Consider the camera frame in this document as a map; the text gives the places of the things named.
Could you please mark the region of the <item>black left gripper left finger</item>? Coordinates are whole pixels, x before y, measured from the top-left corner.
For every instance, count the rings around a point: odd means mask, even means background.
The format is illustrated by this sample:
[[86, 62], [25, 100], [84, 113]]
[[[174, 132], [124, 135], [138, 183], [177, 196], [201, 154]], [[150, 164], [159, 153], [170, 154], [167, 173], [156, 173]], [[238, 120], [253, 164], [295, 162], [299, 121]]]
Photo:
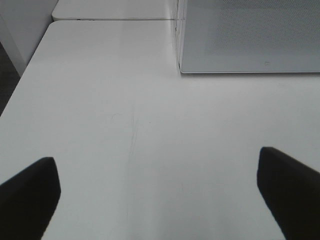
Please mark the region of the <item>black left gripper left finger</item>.
[[0, 185], [0, 238], [40, 240], [57, 208], [61, 185], [53, 157], [43, 157]]

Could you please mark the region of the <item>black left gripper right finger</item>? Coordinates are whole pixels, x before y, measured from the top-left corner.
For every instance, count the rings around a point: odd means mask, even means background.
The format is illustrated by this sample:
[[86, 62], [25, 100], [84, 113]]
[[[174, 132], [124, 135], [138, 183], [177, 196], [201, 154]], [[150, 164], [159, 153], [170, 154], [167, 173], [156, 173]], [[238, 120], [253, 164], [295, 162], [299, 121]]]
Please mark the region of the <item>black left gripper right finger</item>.
[[257, 187], [287, 240], [320, 238], [320, 174], [274, 147], [262, 147]]

